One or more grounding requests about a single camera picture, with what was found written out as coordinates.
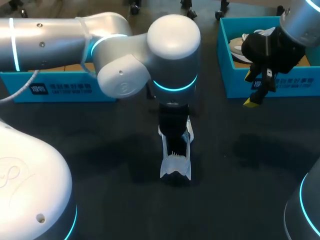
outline white shoe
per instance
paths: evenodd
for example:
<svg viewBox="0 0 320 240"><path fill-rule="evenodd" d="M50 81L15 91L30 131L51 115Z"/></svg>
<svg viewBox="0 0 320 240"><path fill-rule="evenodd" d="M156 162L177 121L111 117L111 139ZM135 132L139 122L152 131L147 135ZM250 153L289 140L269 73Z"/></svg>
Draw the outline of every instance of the white shoe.
<svg viewBox="0 0 320 240"><path fill-rule="evenodd" d="M275 30L276 28L275 27L272 27L270 29L267 29L267 30L261 30L261 29L258 29L258 30L255 30L254 33L258 33L258 34L261 34L263 36L269 36L272 34L272 32ZM252 64L252 61L248 60L243 54L242 54L242 51L241 51L241 46L242 46L242 43L247 39L249 34L246 34L246 33L243 33L242 34L242 37L237 37L235 39L232 39L229 43L229 48L230 48L230 51L231 51L231 54L232 56L238 60L238 62L241 62L241 63L246 63L246 64Z"/></svg>
<svg viewBox="0 0 320 240"><path fill-rule="evenodd" d="M159 135L162 138L163 146L163 160L160 169L160 178L162 178L165 174L178 172L182 176L186 176L189 180L191 180L190 143L194 139L194 132L192 130L189 117L187 119L186 128L187 130L181 136L186 142L185 156L175 154L174 152L168 155L167 138L162 134L160 128L158 129Z"/></svg>

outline logo on box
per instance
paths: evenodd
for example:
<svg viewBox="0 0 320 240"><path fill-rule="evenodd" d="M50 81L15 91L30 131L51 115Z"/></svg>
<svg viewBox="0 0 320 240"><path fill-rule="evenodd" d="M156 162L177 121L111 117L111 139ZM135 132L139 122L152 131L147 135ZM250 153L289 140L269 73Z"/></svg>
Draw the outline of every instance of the logo on box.
<svg viewBox="0 0 320 240"><path fill-rule="evenodd" d="M48 90L44 83L31 83L29 86L33 95L48 95Z"/></svg>

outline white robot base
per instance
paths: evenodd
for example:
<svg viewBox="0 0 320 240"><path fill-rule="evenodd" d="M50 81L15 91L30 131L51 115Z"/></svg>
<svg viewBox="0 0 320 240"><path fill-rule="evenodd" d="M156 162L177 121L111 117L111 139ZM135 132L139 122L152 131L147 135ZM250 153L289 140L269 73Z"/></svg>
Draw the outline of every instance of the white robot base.
<svg viewBox="0 0 320 240"><path fill-rule="evenodd" d="M0 119L0 240L71 240L77 219L61 154Z"/></svg>

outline shoe sole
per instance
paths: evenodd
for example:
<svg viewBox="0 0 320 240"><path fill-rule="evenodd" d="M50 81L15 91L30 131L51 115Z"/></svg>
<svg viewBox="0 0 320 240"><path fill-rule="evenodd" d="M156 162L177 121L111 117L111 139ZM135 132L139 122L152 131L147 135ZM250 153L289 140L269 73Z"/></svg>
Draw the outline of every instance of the shoe sole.
<svg viewBox="0 0 320 240"><path fill-rule="evenodd" d="M231 52L232 58L236 62L240 62L241 64L252 64L252 61L248 60L245 56L236 54L232 51L230 51L230 52Z"/></svg>

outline caster wheel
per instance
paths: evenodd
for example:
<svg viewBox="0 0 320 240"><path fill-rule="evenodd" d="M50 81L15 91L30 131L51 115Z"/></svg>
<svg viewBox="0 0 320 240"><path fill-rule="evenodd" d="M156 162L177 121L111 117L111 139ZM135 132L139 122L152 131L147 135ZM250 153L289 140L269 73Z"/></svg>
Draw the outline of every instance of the caster wheel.
<svg viewBox="0 0 320 240"><path fill-rule="evenodd" d="M225 14L222 11L216 11L215 12L215 19L217 21L220 21L221 18L223 18L225 16Z"/></svg>
<svg viewBox="0 0 320 240"><path fill-rule="evenodd" d="M284 11L285 11L285 8L283 6L281 6L281 5L278 6L276 8L276 16L281 16L284 13Z"/></svg>
<svg viewBox="0 0 320 240"><path fill-rule="evenodd" d="M27 14L27 11L25 9L22 9L20 14L21 14L21 17L23 19L27 19L28 18L28 14Z"/></svg>
<svg viewBox="0 0 320 240"><path fill-rule="evenodd" d="M187 12L186 16L188 18L190 18L191 20L193 20L194 18L197 17L197 14L194 10L189 9L189 11Z"/></svg>
<svg viewBox="0 0 320 240"><path fill-rule="evenodd" d="M131 6L130 6L130 13L131 15L138 15L140 12L140 7L138 7L136 5L136 3L134 2Z"/></svg>

